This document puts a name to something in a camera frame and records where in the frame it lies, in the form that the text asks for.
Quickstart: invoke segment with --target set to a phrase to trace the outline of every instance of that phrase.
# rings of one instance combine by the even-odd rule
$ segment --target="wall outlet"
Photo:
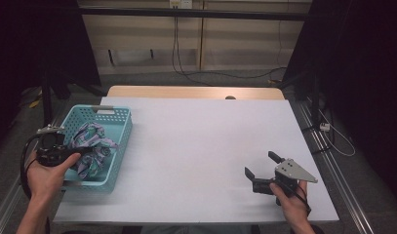
[[[180,7],[182,9],[192,9],[192,0],[180,0]]]
[[[180,0],[170,0],[170,8],[171,9],[180,8]]]

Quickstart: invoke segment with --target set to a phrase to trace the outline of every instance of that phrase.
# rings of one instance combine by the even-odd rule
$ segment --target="person's right hand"
[[[298,182],[298,186],[299,187],[296,193],[301,198],[306,199],[305,196],[307,196],[307,182],[300,180]],[[307,220],[307,207],[305,204],[296,196],[291,196],[290,198],[287,197],[283,189],[281,189],[281,187],[274,182],[270,183],[270,188],[274,195],[277,196],[278,200],[280,200],[284,218],[290,224],[292,229],[297,234],[314,234],[314,231]]]

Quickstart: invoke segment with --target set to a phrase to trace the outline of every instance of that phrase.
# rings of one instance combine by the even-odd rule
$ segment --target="black device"
[[[68,149],[64,142],[64,134],[45,133],[39,137],[36,160],[45,167],[55,167],[63,163],[71,154],[81,155],[92,152],[93,147],[76,147]]]
[[[256,178],[250,169],[245,168],[245,175],[253,183],[253,192],[255,193],[274,195],[270,189],[270,183],[274,182],[283,189],[286,196],[290,197],[297,194],[299,179],[315,183],[318,181],[317,178],[302,168],[293,159],[281,158],[272,151],[268,152],[268,157],[278,164],[274,170],[274,178]]]

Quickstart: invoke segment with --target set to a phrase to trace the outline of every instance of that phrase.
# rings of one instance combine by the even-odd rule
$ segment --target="horizontal black bar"
[[[104,7],[62,7],[50,5],[28,5],[27,10],[39,13],[80,14],[102,16],[143,16],[143,17],[179,17],[179,18],[214,18],[243,20],[292,20],[306,21],[328,18],[329,15],[310,15],[299,13],[265,13],[265,12],[226,12],[190,9],[158,8],[104,8]]]

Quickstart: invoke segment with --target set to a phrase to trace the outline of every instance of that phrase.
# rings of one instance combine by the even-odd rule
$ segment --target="table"
[[[231,96],[237,99],[223,100]],[[115,189],[106,195],[67,191],[54,222],[284,221],[275,198],[253,193],[244,176],[244,167],[257,177],[274,176],[276,164],[267,157],[269,150],[295,159],[319,179],[308,187],[310,220],[338,220],[293,111],[279,90],[112,87],[101,104],[129,105],[133,111],[133,132]]]

